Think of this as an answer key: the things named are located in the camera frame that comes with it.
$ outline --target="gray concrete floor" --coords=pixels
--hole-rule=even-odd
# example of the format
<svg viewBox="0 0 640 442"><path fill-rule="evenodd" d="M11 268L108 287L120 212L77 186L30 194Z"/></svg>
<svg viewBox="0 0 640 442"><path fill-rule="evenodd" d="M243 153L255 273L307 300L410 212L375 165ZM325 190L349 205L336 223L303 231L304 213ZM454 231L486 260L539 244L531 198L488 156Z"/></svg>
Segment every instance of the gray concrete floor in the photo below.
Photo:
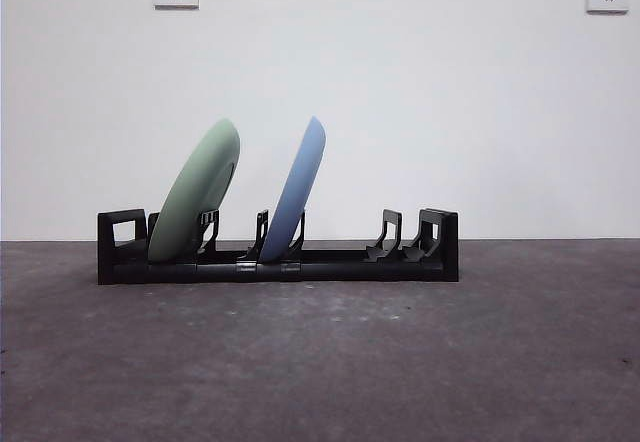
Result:
<svg viewBox="0 0 640 442"><path fill-rule="evenodd" d="M4 441L637 441L640 240L469 241L462 282L96 285L6 243Z"/></svg>

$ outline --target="wall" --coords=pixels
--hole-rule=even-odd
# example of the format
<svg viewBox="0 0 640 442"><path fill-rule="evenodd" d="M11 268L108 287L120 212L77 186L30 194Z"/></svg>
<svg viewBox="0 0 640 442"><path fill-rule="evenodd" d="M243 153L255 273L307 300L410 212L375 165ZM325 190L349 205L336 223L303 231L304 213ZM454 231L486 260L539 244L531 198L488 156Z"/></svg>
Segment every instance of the wall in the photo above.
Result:
<svg viewBox="0 0 640 442"><path fill-rule="evenodd" d="M640 0L3 0L5 240L95 239L159 210L207 128L240 164L223 238L274 209L311 115L328 143L308 233L384 207L457 210L466 238L640 237Z"/></svg>

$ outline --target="blue plate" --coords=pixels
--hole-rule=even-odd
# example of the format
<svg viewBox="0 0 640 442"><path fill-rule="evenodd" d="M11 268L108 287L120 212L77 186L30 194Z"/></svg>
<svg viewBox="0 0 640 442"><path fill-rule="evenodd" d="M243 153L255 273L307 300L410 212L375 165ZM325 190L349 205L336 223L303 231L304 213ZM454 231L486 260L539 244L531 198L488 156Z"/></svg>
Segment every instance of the blue plate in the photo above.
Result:
<svg viewBox="0 0 640 442"><path fill-rule="evenodd" d="M322 124L312 117L282 189L276 212L269 223L260 262L277 260L289 248L320 167L325 140Z"/></svg>

